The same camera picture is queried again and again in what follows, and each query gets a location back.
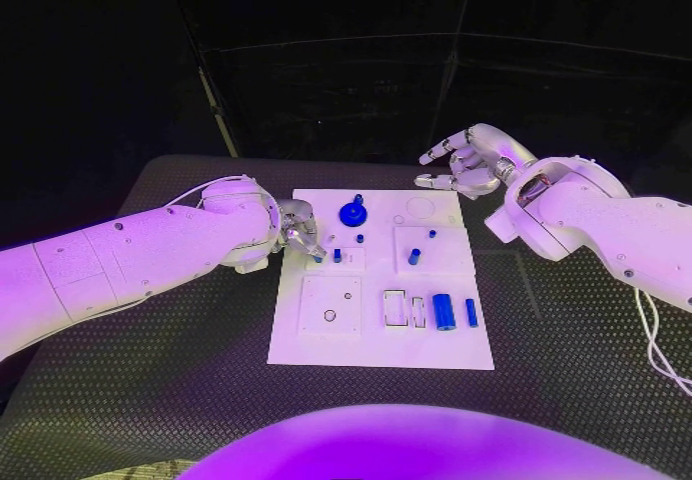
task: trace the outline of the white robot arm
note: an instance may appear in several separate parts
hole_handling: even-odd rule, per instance
[[[174,203],[197,189],[200,208]],[[220,264],[249,273],[285,245],[322,257],[312,208],[223,177],[167,206],[0,252],[0,360]]]
[[[505,184],[504,203],[485,219],[503,242],[518,237],[546,259],[580,246],[611,275],[692,312],[692,208],[660,197],[631,198],[616,178],[592,160],[537,160],[515,140],[477,124],[419,158],[446,153],[452,175],[420,175],[420,187],[456,190],[471,200]]]

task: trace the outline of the robotic hand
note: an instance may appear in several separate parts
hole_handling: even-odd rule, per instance
[[[174,205],[201,188],[197,208]],[[0,360],[218,264],[253,272],[285,245],[324,257],[315,239],[311,205],[273,200],[242,175],[204,183],[161,208],[0,252]]]
[[[631,198],[592,160],[537,160],[515,140],[477,124],[443,139],[419,158],[451,154],[452,175],[420,175],[419,187],[455,190],[471,200],[507,186],[504,203],[485,225],[507,243],[520,237],[557,261],[580,246],[611,275],[692,312],[692,208],[660,197]]]

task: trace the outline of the black background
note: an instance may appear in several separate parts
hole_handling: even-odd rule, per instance
[[[690,202],[688,9],[641,0],[8,3],[0,248],[112,217],[155,156],[224,154],[195,55],[242,156],[409,164],[487,122],[537,157],[592,157],[637,194]],[[30,354],[0,366],[5,391]]]

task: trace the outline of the table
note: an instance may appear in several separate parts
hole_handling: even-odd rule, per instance
[[[292,188],[413,189],[423,172],[443,169],[165,156],[146,165],[119,214],[229,174],[289,198]],[[494,371],[266,365],[272,255],[265,270],[217,267],[43,342],[0,420],[0,478],[73,479],[198,459],[285,418],[371,403],[523,420],[692,478],[690,400],[647,364],[631,289],[585,249],[553,263],[520,241],[501,244],[482,224],[500,201],[459,197]],[[661,348],[688,374],[692,315],[657,303]]]

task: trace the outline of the white pegboard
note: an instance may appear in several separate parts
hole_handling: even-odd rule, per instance
[[[357,193],[363,195],[367,221],[350,228],[338,221],[338,209]],[[491,370],[456,194],[295,190],[293,198],[312,205],[328,258],[317,263],[285,250],[268,363]],[[428,236],[429,229],[436,231],[435,238]],[[355,242],[358,234],[363,243]],[[340,263],[332,262],[335,248],[341,249]],[[415,266],[407,264],[409,248],[422,252]],[[384,327],[384,290],[404,290],[406,326]],[[451,296],[456,322],[451,331],[435,328],[436,293]],[[417,328],[413,297],[422,298],[422,312],[416,310],[416,315],[425,317],[425,327]],[[468,326],[466,298],[475,302],[477,328]],[[335,314],[330,321],[327,311]]]

